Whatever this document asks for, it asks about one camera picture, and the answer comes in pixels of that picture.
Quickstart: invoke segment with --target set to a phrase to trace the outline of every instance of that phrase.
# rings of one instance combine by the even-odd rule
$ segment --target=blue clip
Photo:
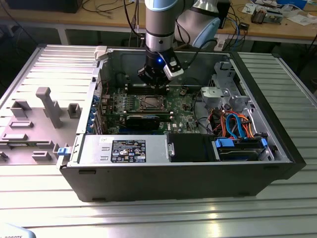
[[[86,131],[88,133],[93,133],[93,129],[90,126],[86,127]]]
[[[100,98],[96,95],[93,96],[93,103],[99,102]]]
[[[71,154],[71,147],[62,147],[59,148],[57,151],[57,154],[59,156],[66,156],[66,155],[70,155]]]
[[[95,115],[93,113],[89,113],[89,116],[88,116],[89,119],[93,119],[95,118]]]
[[[267,147],[267,141],[264,138],[262,138],[261,142],[262,142],[262,145],[264,146],[264,148],[266,148]]]
[[[232,139],[228,139],[228,138],[221,138],[221,139],[217,139],[216,142],[216,147],[234,147],[234,143]]]

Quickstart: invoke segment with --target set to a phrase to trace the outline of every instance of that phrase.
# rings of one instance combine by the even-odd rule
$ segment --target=blue cable
[[[233,45],[233,48],[232,48],[232,51],[234,51],[234,49],[235,49],[236,46],[237,46],[237,42],[238,42],[238,38],[239,38],[239,35],[240,35],[240,31],[239,31],[238,23],[237,23],[235,20],[233,20],[233,19],[230,18],[230,17],[227,17],[227,19],[231,20],[231,21],[236,25],[236,29],[237,29],[237,38],[236,38],[236,41],[235,41],[235,43],[234,43],[234,45]]]
[[[231,117],[235,117],[236,120],[237,120],[237,125],[238,125],[238,130],[239,130],[240,136],[241,136],[242,138],[247,138],[246,135],[245,135],[245,133],[244,133],[244,131],[243,131],[243,129],[242,129],[242,125],[241,125],[240,118],[239,118],[237,115],[235,115],[235,114],[229,114],[229,115],[227,116],[227,119],[226,119],[226,128],[227,128],[227,131],[229,132],[229,134],[232,135],[236,140],[238,139],[238,137],[237,137],[235,134],[233,134],[233,133],[231,132],[231,129],[230,129],[230,126],[229,126],[229,121],[230,121],[229,119],[230,119]]]

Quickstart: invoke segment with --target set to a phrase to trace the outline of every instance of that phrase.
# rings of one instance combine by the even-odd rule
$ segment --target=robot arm
[[[172,47],[174,37],[180,38],[178,33],[174,35],[176,19],[189,33],[189,44],[200,47],[219,27],[217,0],[145,0],[145,4],[146,63],[139,76],[160,88],[184,73]]]

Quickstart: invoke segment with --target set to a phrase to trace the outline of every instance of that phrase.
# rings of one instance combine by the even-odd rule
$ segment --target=motherboard
[[[104,134],[199,133],[193,93],[171,87],[166,95],[135,95],[117,89],[102,100]]]

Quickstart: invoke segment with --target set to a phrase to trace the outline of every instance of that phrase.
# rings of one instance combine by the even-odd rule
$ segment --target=warning label
[[[145,140],[114,140],[112,143],[111,162],[145,163]]]

